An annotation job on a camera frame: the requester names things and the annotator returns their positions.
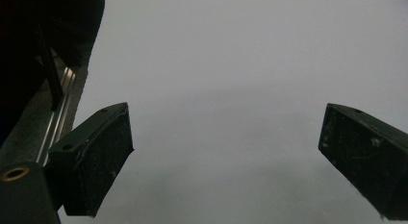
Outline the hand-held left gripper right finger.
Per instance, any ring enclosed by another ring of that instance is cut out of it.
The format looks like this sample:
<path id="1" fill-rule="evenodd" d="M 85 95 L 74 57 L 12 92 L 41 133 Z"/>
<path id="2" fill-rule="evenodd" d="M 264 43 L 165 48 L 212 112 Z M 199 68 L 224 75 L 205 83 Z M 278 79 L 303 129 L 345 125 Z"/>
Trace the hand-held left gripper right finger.
<path id="1" fill-rule="evenodd" d="M 319 150 L 389 220 L 408 221 L 408 134 L 360 110 L 326 106 Z"/>

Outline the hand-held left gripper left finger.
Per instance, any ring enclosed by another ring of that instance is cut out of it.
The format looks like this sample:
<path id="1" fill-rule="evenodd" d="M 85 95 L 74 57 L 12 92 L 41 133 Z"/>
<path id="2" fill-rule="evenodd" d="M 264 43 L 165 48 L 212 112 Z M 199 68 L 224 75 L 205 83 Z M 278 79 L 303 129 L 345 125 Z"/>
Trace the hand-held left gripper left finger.
<path id="1" fill-rule="evenodd" d="M 126 103 L 99 110 L 52 146 L 47 167 L 65 213 L 96 216 L 133 151 Z"/>

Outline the grey metal rail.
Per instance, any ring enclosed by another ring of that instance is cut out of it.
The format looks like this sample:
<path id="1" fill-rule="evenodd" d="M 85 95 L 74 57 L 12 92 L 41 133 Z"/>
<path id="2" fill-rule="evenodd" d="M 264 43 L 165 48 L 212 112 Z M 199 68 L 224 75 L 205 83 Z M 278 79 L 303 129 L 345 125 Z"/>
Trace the grey metal rail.
<path id="1" fill-rule="evenodd" d="M 51 92 L 44 82 L 0 147 L 0 168 L 21 162 L 46 162 L 45 152 L 73 129 L 89 73 L 89 55 L 79 66 L 68 67 L 58 56 L 55 61 L 64 92 L 59 107 L 51 110 Z"/>

